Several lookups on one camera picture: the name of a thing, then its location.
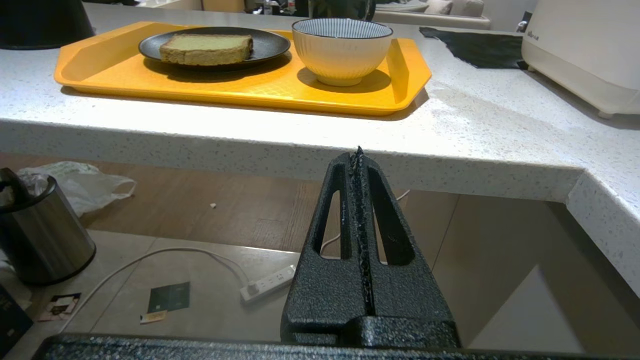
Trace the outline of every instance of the white appliance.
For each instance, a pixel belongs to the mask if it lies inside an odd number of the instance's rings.
[[[603,118],[640,114],[639,37],[640,0],[540,0],[522,56]]]

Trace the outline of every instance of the black plate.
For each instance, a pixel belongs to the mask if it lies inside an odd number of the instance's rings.
[[[278,56],[286,53],[291,46],[289,39],[281,37],[280,35],[274,33],[270,33],[268,31],[247,28],[211,27],[179,30],[172,31],[170,33],[154,35],[142,40],[138,45],[138,49],[140,50],[140,53],[147,58],[161,61],[162,58],[160,57],[160,47],[176,34],[251,35],[251,38],[253,39],[253,51],[251,53],[251,56],[241,63],[211,66],[169,64],[181,67],[183,69],[191,70],[233,71],[246,69],[248,67],[254,67],[256,65],[264,63],[265,61],[269,61],[273,58],[277,58]]]

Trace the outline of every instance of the bread slice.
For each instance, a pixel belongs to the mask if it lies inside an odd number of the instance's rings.
[[[223,65],[245,61],[253,49],[251,35],[174,35],[160,47],[162,61],[184,65]]]

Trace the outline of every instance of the speckled countertop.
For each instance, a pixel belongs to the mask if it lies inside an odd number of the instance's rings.
[[[86,7],[99,33],[141,20],[294,20]],[[601,120],[541,75],[477,70],[417,27],[393,28],[416,40],[434,75],[412,106],[383,118],[82,95],[54,82],[57,50],[0,50],[0,151],[320,180],[361,145],[394,186],[565,203],[640,295],[640,117]]]

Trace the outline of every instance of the electrical outlet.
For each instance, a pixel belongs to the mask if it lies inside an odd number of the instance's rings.
[[[240,289],[240,294],[245,304],[253,302],[257,298],[261,298],[275,290],[288,285],[293,280],[296,273],[296,267],[289,265],[286,268],[277,271],[267,277],[263,277],[258,281],[250,282],[249,285]]]

